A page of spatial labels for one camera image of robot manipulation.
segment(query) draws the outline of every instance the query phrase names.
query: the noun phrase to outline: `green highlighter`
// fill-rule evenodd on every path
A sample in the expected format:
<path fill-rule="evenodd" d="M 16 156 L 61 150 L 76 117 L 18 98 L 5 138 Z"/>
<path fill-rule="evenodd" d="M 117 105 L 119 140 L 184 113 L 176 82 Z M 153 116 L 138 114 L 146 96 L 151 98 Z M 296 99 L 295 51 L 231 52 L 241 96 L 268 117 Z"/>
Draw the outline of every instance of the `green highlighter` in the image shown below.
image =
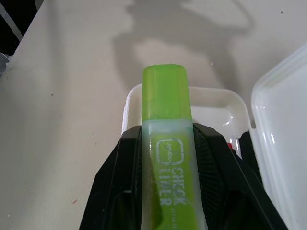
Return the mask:
<path fill-rule="evenodd" d="M 188 79 L 178 65 L 143 72 L 142 229 L 206 229 Z"/>

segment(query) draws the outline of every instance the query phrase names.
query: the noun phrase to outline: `black holder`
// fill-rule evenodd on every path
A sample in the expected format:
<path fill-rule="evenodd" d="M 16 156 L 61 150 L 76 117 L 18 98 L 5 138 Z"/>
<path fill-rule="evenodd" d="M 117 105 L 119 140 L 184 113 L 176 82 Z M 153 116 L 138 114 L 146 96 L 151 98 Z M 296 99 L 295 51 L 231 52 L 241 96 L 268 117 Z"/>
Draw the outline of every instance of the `black holder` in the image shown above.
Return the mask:
<path fill-rule="evenodd" d="M 242 159 L 214 129 L 194 123 L 201 200 L 209 230 L 286 230 L 266 194 L 249 133 Z M 141 230 L 142 130 L 121 136 L 97 173 L 80 230 Z"/>

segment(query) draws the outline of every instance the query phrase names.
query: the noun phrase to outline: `white table surface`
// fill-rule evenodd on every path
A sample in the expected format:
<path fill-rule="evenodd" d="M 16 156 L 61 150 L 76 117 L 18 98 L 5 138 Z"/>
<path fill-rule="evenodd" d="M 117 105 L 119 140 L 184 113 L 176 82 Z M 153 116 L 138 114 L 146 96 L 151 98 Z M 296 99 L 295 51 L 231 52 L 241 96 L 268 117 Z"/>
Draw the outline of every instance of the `white table surface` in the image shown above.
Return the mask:
<path fill-rule="evenodd" d="M 0 79 L 0 229 L 78 229 L 147 65 L 251 111 L 255 82 L 306 42 L 307 1 L 240 2 L 45 0 Z"/>

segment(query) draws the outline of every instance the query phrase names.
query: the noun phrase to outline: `white plastic container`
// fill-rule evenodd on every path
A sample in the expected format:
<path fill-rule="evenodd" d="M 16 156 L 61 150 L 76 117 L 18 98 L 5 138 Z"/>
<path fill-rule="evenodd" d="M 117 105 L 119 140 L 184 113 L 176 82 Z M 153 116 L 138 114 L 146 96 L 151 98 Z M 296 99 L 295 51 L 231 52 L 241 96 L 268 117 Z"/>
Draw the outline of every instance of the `white plastic container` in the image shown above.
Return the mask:
<path fill-rule="evenodd" d="M 264 188 L 289 229 L 307 229 L 307 46 L 255 85 L 252 129 L 243 100 L 234 92 L 189 87 L 194 122 L 214 128 L 240 153 L 250 131 Z M 127 96 L 122 132 L 141 124 L 142 85 Z"/>

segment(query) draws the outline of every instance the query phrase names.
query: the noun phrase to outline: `green cap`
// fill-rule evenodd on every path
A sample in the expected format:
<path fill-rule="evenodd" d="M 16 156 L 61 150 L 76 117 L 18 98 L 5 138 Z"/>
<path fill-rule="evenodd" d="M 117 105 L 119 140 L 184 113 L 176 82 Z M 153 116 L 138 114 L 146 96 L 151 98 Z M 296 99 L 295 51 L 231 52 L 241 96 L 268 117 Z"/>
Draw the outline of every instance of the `green cap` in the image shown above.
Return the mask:
<path fill-rule="evenodd" d="M 142 121 L 192 119 L 186 70 L 177 65 L 148 66 L 143 72 Z"/>

